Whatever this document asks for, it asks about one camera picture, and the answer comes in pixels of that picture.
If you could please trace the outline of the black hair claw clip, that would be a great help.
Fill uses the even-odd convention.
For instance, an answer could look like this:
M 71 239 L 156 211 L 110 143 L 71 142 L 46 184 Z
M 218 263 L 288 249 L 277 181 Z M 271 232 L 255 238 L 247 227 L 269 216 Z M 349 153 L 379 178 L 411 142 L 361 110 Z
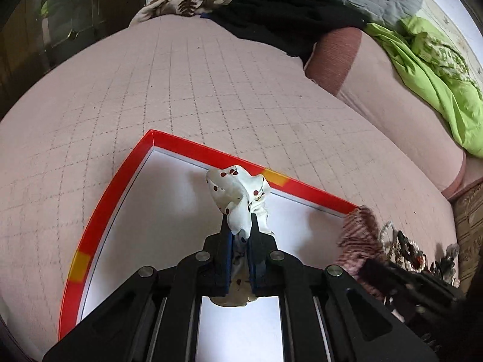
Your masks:
M 427 269 L 427 256 L 401 230 L 398 230 L 394 240 L 394 261 L 406 271 L 420 273 Z

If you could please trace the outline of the white cherry print scrunchie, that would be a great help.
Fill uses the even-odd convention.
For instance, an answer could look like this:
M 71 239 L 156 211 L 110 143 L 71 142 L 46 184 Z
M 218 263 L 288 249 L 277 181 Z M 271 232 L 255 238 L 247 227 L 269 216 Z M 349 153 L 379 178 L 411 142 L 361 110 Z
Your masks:
M 212 297 L 211 301 L 221 307 L 246 306 L 257 299 L 251 290 L 246 258 L 253 226 L 251 216 L 256 215 L 260 232 L 273 234 L 268 226 L 269 213 L 265 205 L 271 188 L 263 175 L 252 176 L 240 165 L 213 168 L 206 173 L 206 182 L 217 208 L 227 217 L 234 237 L 228 295 Z

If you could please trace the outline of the pink checked scrunchie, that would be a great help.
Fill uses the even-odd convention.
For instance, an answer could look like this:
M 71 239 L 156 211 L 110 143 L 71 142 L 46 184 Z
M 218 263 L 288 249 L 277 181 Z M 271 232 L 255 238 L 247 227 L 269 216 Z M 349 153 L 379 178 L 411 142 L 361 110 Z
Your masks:
M 349 273 L 369 294 L 383 302 L 384 295 L 360 277 L 360 270 L 368 259 L 379 263 L 386 261 L 379 240 L 379 225 L 370 208 L 360 206 L 345 216 L 337 246 L 341 249 L 341 254 L 336 264 Z

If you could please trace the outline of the grey satin scrunchie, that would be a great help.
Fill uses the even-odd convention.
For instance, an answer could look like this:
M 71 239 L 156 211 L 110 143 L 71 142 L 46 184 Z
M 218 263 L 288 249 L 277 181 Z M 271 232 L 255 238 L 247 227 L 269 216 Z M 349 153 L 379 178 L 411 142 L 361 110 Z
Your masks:
M 453 243 L 446 248 L 445 256 L 435 261 L 430 266 L 430 272 L 445 283 L 458 288 L 459 278 L 456 275 L 455 262 L 459 256 L 459 245 Z

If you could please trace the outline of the striped brown cushion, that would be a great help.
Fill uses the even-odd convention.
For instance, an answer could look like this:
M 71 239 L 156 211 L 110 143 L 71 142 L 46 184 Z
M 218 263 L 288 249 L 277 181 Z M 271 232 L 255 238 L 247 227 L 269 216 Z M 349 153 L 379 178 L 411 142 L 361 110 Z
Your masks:
M 467 293 L 482 260 L 482 184 L 468 190 L 453 205 L 459 244 L 459 288 Z

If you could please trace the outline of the pink quilted mattress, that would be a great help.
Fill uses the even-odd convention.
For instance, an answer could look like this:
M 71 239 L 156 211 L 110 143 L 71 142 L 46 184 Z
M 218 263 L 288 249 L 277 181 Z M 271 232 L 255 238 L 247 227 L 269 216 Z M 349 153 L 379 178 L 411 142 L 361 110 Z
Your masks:
M 456 240 L 449 201 L 298 59 L 206 19 L 164 16 L 53 69 L 1 122 L 1 296 L 30 354 L 56 342 L 84 227 L 150 129 L 365 204 L 428 257 Z

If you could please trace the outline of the green crumpled cloth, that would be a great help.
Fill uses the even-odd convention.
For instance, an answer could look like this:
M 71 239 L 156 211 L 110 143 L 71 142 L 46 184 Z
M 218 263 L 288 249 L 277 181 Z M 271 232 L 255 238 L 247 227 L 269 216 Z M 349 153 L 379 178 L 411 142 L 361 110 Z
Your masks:
M 447 122 L 454 141 L 482 156 L 482 91 L 463 55 L 430 21 L 410 16 L 404 33 L 376 23 L 365 32 L 385 50 L 406 87 Z

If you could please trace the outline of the pink bolster pillow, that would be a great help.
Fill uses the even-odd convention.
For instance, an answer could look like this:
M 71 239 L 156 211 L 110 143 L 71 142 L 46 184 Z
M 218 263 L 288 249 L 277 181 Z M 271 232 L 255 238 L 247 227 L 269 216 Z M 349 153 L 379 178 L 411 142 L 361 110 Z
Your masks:
M 370 36 L 352 27 L 323 35 L 305 74 L 389 138 L 445 198 L 461 192 L 465 151 L 440 114 L 403 84 Z

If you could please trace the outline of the black cloth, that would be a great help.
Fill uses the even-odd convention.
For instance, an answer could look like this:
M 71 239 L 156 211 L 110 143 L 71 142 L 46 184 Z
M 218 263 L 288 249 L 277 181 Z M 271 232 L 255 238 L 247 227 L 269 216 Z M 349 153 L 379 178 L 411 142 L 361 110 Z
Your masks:
M 202 17 L 303 63 L 323 35 L 345 27 L 362 30 L 369 22 L 368 15 L 337 0 L 232 0 Z

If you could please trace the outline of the wooden glass door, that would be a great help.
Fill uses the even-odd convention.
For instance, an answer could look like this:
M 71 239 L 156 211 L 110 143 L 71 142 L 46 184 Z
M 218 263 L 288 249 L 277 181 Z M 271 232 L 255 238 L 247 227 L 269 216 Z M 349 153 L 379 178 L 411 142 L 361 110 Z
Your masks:
M 20 0 L 1 18 L 1 114 L 49 71 L 127 28 L 146 0 Z

